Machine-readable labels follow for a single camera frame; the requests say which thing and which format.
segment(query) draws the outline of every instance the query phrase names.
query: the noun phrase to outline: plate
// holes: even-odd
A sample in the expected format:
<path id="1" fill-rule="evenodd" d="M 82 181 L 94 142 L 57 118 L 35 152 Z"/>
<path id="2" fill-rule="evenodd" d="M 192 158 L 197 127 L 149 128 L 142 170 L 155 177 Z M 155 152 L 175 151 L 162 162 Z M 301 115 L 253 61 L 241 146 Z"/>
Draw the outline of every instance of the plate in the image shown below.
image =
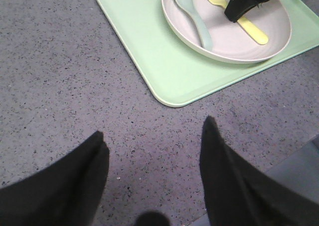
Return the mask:
<path id="1" fill-rule="evenodd" d="M 193 1 L 212 37 L 211 51 L 200 46 L 194 23 L 174 0 L 161 0 L 161 5 L 173 32 L 189 47 L 209 58 L 237 64 L 261 62 L 280 53 L 290 41 L 291 22 L 279 0 L 270 0 L 245 14 L 268 36 L 269 42 L 265 45 L 257 44 L 239 24 L 230 22 L 222 7 L 208 0 Z"/>

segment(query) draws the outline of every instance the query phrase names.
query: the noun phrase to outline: gray speckled floor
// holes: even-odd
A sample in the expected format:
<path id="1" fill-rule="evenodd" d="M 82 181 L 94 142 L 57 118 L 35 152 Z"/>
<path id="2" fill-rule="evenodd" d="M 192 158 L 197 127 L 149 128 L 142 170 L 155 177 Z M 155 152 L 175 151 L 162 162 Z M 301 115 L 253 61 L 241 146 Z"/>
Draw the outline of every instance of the gray speckled floor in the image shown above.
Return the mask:
<path id="1" fill-rule="evenodd" d="M 317 14 L 317 0 L 303 0 Z M 94 226 L 155 209 L 205 213 L 201 126 L 261 170 L 319 133 L 319 49 L 183 108 L 151 95 L 95 0 L 0 0 L 0 186 L 47 167 L 94 131 L 111 149 Z"/>

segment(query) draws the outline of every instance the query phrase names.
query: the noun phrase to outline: light green tray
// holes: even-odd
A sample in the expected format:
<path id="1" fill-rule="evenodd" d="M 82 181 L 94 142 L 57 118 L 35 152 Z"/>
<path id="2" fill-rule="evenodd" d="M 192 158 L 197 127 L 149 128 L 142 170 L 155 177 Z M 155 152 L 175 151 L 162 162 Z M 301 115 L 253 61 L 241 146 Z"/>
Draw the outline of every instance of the light green tray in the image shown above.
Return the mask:
<path id="1" fill-rule="evenodd" d="M 169 28 L 160 0 L 97 0 L 154 97 L 181 107 L 319 45 L 319 17 L 301 0 L 280 0 L 292 22 L 287 48 L 270 60 L 229 64 L 186 46 Z"/>

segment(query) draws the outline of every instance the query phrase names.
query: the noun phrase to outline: light blue spoon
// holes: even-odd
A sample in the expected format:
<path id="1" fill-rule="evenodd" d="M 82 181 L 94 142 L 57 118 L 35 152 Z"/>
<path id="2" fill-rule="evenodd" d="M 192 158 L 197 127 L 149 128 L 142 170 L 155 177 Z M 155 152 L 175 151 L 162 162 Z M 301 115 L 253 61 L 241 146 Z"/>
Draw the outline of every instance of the light blue spoon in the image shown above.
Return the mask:
<path id="1" fill-rule="evenodd" d="M 197 10 L 195 9 L 193 0 L 175 0 L 175 2 L 194 21 L 199 38 L 200 38 L 201 46 L 204 49 L 211 51 L 213 47 L 213 43 L 212 43 L 210 34 L 208 32 L 208 29 L 203 19 L 200 17 Z"/>

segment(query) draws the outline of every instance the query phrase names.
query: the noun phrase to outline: fork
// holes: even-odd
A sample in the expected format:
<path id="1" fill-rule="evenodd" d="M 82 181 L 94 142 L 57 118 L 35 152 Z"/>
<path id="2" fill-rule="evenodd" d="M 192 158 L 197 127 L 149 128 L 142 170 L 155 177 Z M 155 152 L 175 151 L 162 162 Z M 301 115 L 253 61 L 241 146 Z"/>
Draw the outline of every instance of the fork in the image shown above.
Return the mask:
<path id="1" fill-rule="evenodd" d="M 226 9 L 227 2 L 226 0 L 208 0 L 213 5 L 219 5 Z M 242 16 L 238 19 L 237 23 L 244 29 L 247 34 L 253 38 L 260 45 L 264 45 L 268 42 L 268 36 L 263 33 L 256 25 L 254 25 L 250 20 L 246 17 Z"/>

